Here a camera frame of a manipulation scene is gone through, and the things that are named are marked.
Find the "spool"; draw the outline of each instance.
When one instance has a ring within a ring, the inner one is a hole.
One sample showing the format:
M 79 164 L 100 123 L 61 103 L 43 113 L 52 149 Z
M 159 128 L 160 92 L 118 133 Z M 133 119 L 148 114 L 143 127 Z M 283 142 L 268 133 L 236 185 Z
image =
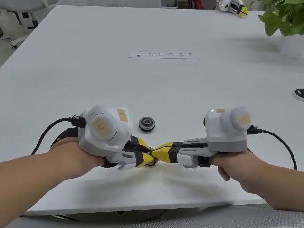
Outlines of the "spool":
M 304 101 L 304 89 L 296 89 L 293 91 L 293 96 L 299 101 Z
M 146 116 L 140 119 L 138 126 L 142 131 L 150 132 L 155 128 L 155 121 L 153 118 Z

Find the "wrist strap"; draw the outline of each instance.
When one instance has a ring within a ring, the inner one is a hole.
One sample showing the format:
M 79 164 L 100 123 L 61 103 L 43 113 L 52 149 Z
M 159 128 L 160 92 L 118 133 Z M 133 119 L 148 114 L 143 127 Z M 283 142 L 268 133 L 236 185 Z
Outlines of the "wrist strap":
M 72 127 L 68 128 L 65 131 L 63 131 L 52 143 L 51 147 L 57 143 L 59 140 L 67 138 L 67 137 L 78 137 L 78 128 L 77 127 Z M 103 168 L 111 168 L 115 167 L 117 163 L 110 163 L 107 158 L 105 158 L 105 163 L 101 167 Z

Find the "cable connector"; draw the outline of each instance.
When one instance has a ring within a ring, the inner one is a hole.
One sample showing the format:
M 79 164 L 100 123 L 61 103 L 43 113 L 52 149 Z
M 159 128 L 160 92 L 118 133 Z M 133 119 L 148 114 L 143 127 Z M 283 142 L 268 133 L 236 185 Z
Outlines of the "cable connector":
M 260 131 L 259 131 L 258 126 L 251 125 L 251 126 L 247 129 L 247 134 L 259 134 L 259 133 L 260 133 Z
M 80 128 L 86 127 L 86 119 L 84 117 L 74 115 L 73 117 L 70 117 L 68 121 L 74 127 L 80 127 Z

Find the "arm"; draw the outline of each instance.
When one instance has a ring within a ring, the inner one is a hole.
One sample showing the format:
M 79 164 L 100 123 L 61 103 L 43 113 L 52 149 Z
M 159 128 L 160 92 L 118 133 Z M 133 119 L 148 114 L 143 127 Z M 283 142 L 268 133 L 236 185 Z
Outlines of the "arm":
M 45 154 L 0 163 L 0 227 L 4 227 L 32 207 L 61 182 L 103 165 L 78 147 L 77 138 L 57 142 Z
M 262 197 L 274 209 L 304 212 L 304 173 L 267 164 L 253 153 L 218 154 L 211 158 L 225 181 Z

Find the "table surface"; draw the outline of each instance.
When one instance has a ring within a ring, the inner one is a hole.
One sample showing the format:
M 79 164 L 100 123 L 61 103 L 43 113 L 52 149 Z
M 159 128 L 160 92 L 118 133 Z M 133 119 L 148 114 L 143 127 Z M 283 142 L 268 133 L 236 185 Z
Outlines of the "table surface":
M 304 103 L 291 92 L 304 85 L 303 61 L 277 51 L 259 12 L 245 19 L 186 9 L 57 6 L 0 69 L 0 161 L 30 154 L 54 120 L 95 104 L 125 106 L 133 134 L 151 147 L 205 137 L 211 108 L 246 106 L 260 128 L 281 136 L 304 171 Z M 181 51 L 189 59 L 131 59 L 132 51 Z M 139 119 L 156 128 L 143 134 Z M 39 152 L 69 124 L 54 127 Z M 254 153 L 292 168 L 286 148 L 268 135 L 248 139 Z M 216 168 L 95 168 L 46 194 L 28 214 L 204 207 L 263 203 Z

